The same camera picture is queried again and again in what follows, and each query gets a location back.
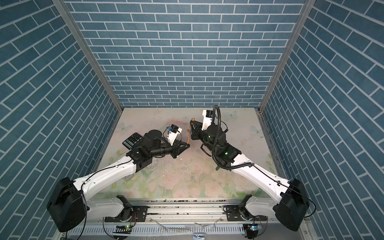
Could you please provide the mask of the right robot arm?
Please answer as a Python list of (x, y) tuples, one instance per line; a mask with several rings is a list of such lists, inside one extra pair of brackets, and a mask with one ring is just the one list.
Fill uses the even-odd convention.
[(298, 231), (302, 221), (311, 217), (310, 206), (315, 203), (308, 197), (305, 185), (298, 179), (289, 181), (262, 168), (251, 161), (243, 152), (227, 142), (226, 131), (222, 130), (219, 106), (203, 111), (203, 121), (190, 121), (192, 140), (202, 142), (202, 151), (211, 157), (216, 165), (246, 178), (271, 197), (270, 204), (257, 201), (256, 196), (247, 195), (239, 204), (239, 212), (246, 221), (256, 216), (275, 217), (291, 231)]

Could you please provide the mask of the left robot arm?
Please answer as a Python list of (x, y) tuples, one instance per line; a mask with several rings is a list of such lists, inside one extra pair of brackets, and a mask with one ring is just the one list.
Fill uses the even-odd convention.
[(131, 221), (135, 216), (133, 207), (124, 196), (96, 202), (91, 199), (109, 185), (141, 171), (152, 163), (153, 158), (170, 155), (175, 159), (190, 147), (183, 141), (170, 144), (159, 130), (150, 130), (144, 136), (134, 133), (123, 145), (129, 152), (115, 163), (87, 176), (75, 180), (65, 177), (56, 183), (47, 210), (61, 233), (91, 219)]

